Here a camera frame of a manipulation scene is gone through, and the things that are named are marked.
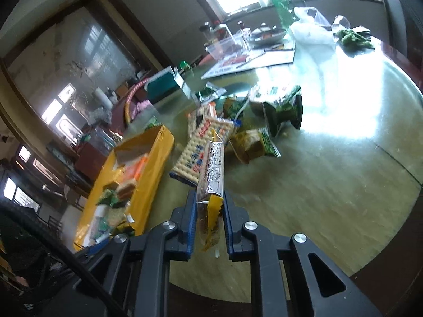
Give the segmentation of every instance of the round table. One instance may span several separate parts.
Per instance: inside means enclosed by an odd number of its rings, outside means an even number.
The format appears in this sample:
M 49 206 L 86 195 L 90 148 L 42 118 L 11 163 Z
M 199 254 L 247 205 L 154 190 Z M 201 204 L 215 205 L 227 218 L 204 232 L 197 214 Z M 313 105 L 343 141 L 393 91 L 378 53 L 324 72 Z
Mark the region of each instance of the round table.
M 225 156 L 225 190 L 251 220 L 279 235 L 301 232 L 349 276 L 367 265 L 401 228 L 423 182 L 422 95 L 381 51 L 346 55 L 338 46 L 297 46 L 293 64 L 265 67 L 208 81 L 251 87 L 277 80 L 302 87 L 301 130 L 286 125 L 274 142 L 281 157 L 248 165 Z M 193 92 L 209 66 L 185 74 Z M 148 229 L 185 203 L 188 186 L 168 172 L 187 143 L 185 113 L 194 109 L 182 90 L 156 105 L 156 117 L 175 136 L 149 217 Z M 247 108 L 245 118 L 260 122 Z M 137 131 L 137 120 L 132 131 Z M 213 251 L 198 240 L 189 262 L 172 262 L 170 282 L 206 297 L 250 301 L 250 268 L 231 262 L 224 236 Z

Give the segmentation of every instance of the table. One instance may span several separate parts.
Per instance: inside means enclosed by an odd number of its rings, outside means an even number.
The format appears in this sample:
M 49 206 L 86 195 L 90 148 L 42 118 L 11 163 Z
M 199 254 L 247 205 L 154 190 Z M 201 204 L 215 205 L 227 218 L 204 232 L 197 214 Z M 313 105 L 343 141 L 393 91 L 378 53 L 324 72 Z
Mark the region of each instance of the table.
M 422 95 L 374 41 L 376 51 L 352 57 L 339 47 L 298 46 L 293 64 L 209 79 L 238 91 L 269 79 L 301 85 L 301 130 L 286 126 L 276 137 L 278 159 L 261 157 L 245 166 L 226 155 L 225 189 L 252 220 L 276 234 L 306 234 L 350 276 L 395 236 L 423 182 Z M 209 68 L 185 75 L 191 90 L 204 86 L 200 77 Z M 147 229 L 185 203 L 189 187 L 168 172 L 187 142 L 185 112 L 194 108 L 182 91 L 154 106 L 176 146 Z M 256 126 L 264 125 L 251 110 L 244 115 Z M 126 136 L 139 127 L 135 120 Z M 218 246 L 221 256 L 215 258 L 202 253 L 196 240 L 189 262 L 171 264 L 171 283 L 214 299 L 248 302 L 249 264 L 228 260 L 224 237 Z

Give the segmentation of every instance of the yellow tray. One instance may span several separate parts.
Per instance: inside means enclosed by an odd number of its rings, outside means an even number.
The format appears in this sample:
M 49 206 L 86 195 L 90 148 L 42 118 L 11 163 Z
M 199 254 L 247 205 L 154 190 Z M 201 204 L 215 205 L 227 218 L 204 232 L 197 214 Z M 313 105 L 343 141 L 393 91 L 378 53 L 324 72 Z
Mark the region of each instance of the yellow tray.
M 157 186 L 163 174 L 164 165 L 172 150 L 175 139 L 172 133 L 163 125 L 148 129 L 118 145 L 107 158 L 100 175 L 85 204 L 74 239 L 74 248 L 83 248 L 83 241 L 90 228 L 91 220 L 97 208 L 97 202 L 103 192 L 103 186 L 113 178 L 113 168 L 116 163 L 116 151 L 140 150 L 140 155 L 149 152 L 143 175 L 138 180 L 137 188 L 132 194 L 130 205 L 126 211 L 134 219 L 133 223 L 126 223 L 135 230 L 135 235 L 141 235 L 145 230 L 150 214 L 151 204 L 156 195 Z

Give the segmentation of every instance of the clear plastic container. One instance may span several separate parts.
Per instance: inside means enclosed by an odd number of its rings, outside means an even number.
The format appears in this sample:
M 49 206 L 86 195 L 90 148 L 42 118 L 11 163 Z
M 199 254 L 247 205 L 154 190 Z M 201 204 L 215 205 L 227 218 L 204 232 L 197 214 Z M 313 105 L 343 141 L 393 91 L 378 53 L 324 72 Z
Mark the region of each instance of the clear plastic container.
M 248 45 L 244 40 L 242 33 L 236 33 L 230 37 L 222 39 L 207 47 L 207 52 L 212 55 L 215 60 L 220 60 L 225 56 L 247 50 Z

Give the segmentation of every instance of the metal bolt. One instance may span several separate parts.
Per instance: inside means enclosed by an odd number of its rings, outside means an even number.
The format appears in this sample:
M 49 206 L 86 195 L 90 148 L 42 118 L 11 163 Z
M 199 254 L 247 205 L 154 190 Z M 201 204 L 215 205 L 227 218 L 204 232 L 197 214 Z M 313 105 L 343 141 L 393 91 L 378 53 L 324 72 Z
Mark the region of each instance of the metal bolt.
M 245 228 L 248 230 L 255 230 L 257 229 L 257 223 L 255 221 L 248 221 L 244 224 Z
M 166 230 L 172 230 L 176 224 L 172 221 L 165 221 L 162 226 L 166 229 Z
M 295 241 L 297 241 L 298 243 L 304 243 L 307 240 L 307 236 L 304 234 L 295 234 L 293 236 L 293 238 L 295 239 Z
M 128 238 L 128 236 L 126 236 L 125 234 L 119 234 L 115 236 L 115 242 L 116 243 L 123 243 L 126 241 L 126 239 Z

